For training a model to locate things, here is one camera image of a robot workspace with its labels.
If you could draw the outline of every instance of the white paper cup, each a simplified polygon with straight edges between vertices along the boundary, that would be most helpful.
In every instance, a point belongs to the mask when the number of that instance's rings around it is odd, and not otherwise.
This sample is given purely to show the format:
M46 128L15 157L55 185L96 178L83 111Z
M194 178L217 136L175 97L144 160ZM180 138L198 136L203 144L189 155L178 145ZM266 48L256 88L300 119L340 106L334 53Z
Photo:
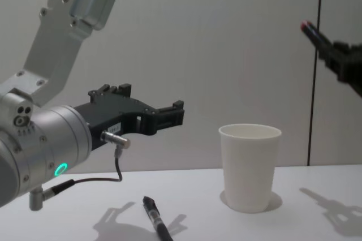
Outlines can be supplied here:
M259 213L269 204L277 160L279 129L232 124L219 129L227 205L242 213Z

